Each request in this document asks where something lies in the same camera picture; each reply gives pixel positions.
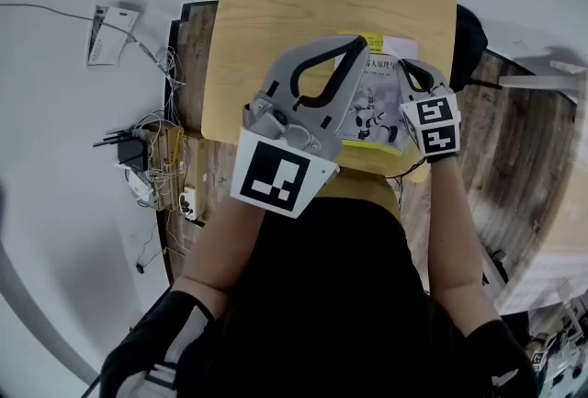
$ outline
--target black shirt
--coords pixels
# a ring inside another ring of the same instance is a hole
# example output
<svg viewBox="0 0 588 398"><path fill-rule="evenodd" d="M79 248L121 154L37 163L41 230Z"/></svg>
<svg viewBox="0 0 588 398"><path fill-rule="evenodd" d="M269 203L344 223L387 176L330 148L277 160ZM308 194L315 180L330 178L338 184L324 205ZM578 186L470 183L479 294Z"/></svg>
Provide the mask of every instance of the black shirt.
<svg viewBox="0 0 588 398"><path fill-rule="evenodd" d="M178 361L180 397L538 395L506 325L464 338L424 292L400 224L371 202L315 199L297 220L268 212L224 316L213 321L193 297L168 294L108 356L100 396L161 363L195 305L209 321Z"/></svg>

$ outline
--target person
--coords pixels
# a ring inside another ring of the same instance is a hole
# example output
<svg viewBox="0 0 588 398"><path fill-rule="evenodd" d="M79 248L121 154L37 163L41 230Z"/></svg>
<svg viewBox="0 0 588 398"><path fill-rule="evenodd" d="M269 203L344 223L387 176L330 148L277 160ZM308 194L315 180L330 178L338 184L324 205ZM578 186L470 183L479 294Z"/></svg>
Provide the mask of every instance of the person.
<svg viewBox="0 0 588 398"><path fill-rule="evenodd" d="M346 173L325 189L387 184ZM100 396L538 396L482 289L455 155L434 160L431 178L430 294L381 198L326 190L296 220L227 198L171 291L108 355Z"/></svg>

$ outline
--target yellow label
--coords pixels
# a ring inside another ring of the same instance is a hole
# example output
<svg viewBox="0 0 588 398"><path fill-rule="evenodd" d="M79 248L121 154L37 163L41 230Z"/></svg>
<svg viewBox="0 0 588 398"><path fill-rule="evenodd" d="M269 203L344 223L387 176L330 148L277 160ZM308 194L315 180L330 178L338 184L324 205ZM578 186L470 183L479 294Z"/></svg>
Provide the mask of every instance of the yellow label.
<svg viewBox="0 0 588 398"><path fill-rule="evenodd" d="M361 35L364 39L367 40L367 45L369 45L370 53L382 53L382 47L384 46L384 36L382 34L370 34L366 32L349 31L339 33L344 35Z"/></svg>

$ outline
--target robot illustration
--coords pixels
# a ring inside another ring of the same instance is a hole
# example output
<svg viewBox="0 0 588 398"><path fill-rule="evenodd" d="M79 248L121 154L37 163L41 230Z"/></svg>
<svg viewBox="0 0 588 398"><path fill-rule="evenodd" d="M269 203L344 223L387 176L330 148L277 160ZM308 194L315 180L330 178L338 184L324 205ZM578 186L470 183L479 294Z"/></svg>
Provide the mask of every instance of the robot illustration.
<svg viewBox="0 0 588 398"><path fill-rule="evenodd" d="M398 135L398 127L385 125L386 104L376 99L376 90L371 85L364 86L364 97L358 99L349 109L356 114L357 138L372 142L393 143Z"/></svg>

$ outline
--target white cable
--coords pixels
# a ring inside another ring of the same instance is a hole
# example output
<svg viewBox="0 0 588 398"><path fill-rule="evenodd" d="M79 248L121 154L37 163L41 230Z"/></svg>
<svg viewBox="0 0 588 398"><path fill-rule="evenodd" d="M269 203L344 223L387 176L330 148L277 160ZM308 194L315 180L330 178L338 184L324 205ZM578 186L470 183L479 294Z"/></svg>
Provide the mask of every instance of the white cable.
<svg viewBox="0 0 588 398"><path fill-rule="evenodd" d="M139 262L141 260L141 258L145 254L145 248L147 247L147 244L149 244L151 242L151 240L153 239L153 231L155 230L155 227L156 226L157 226L157 222L155 222L155 225L151 229L151 237L145 243L143 243L143 249L142 249L141 254L139 255L139 257L137 258L137 262Z"/></svg>
<svg viewBox="0 0 588 398"><path fill-rule="evenodd" d="M44 10L50 11L50 12L52 12L54 14L59 14L60 16L73 17L73 18L76 18L76 19L88 20L88 21L90 21L92 23L95 23L95 22L98 21L97 19L93 19L91 17L78 16L77 14L70 14L70 13L67 13L67 12L59 11L57 9L53 9L52 7L42 6L42 5L35 5L35 4L30 4L30 3L0 3L0 7L33 7L33 8L37 8L37 9L44 9ZM114 30L118 30L119 32L122 32L123 34L126 34L130 38L130 40L133 43L136 43L139 46L139 48L143 51L143 53L145 53L149 57L149 59L153 63L155 63L155 65L164 73L164 75L167 78L167 80L169 81L170 86L172 87L172 89L173 89L174 85L185 85L186 84L186 83L182 83L180 81L175 80L169 74L169 71L166 69L166 67L168 67L168 66L163 66L160 63L160 61L157 60L157 58L151 53L151 51L147 48L147 46L144 43L142 43L141 41L139 41L133 34L131 34L130 32L127 32L123 28L120 28L120 27L117 27L117 26L113 26L112 24L108 24L107 22L102 22L101 23L101 26L113 28ZM172 57L175 60L175 57L177 55L175 54L174 49L172 49L172 54L173 54Z"/></svg>
<svg viewBox="0 0 588 398"><path fill-rule="evenodd" d="M177 238L175 237L175 235L174 235L172 232L170 232L170 231L169 231L169 221L170 221L170 219L172 218L172 213L173 213L173 212L171 211L171 212L169 213L169 215L167 215L167 223L165 224L165 231L166 231L167 233L170 233L170 234L172 235L172 237L174 238L174 241L175 241L175 244L176 244L176 245L178 245L178 246L180 246L180 247L182 247L182 248L186 249L186 250L188 251L188 253L189 253L189 252L190 252L190 250L189 250L188 248L186 248L186 247L182 246L182 245L180 244L180 242L179 242L179 241L177 241Z"/></svg>
<svg viewBox="0 0 588 398"><path fill-rule="evenodd" d="M175 162L169 163L169 164L168 163L161 164L160 168L151 167L151 164L153 161L153 155L154 155L154 151L155 151L155 143L157 142L157 139L159 138L161 131L162 131L162 128L163 128L162 123L166 122L174 127L178 127L178 125L173 123L171 120L162 119L161 117L159 117L159 115L158 115L159 112L160 111L155 111L155 112L149 112L149 113L145 114L141 119L139 119L137 121L137 123L135 123L134 125L131 126L131 132L137 136L142 137L142 130L146 125L149 125L150 123L155 123L155 122L159 123L159 127L157 129L157 132L155 133L155 136L153 138L150 137L150 153L149 153L150 167L149 167L148 179L151 182L153 190L155 191L157 196L162 197L162 196L170 194L173 190L173 188L171 187L171 184L170 184L169 190L167 190L166 192L162 192L162 188L164 188L164 186L166 184L171 183L175 178L186 173L187 162L185 164L183 162L181 162L181 164L179 165L178 168L174 167ZM186 144L184 143L184 139L183 139L183 148L186 149Z"/></svg>
<svg viewBox="0 0 588 398"><path fill-rule="evenodd" d="M187 251L188 253L190 253L190 250L188 248L186 248L185 246L182 246L180 244L178 246L181 247L182 249L184 249L185 251Z"/></svg>
<svg viewBox="0 0 588 398"><path fill-rule="evenodd" d="M179 251L176 251L175 249L172 249L171 247L167 246L167 250L171 251L172 253L176 253L178 256L182 256L184 259L187 258L187 256L183 253L180 253Z"/></svg>

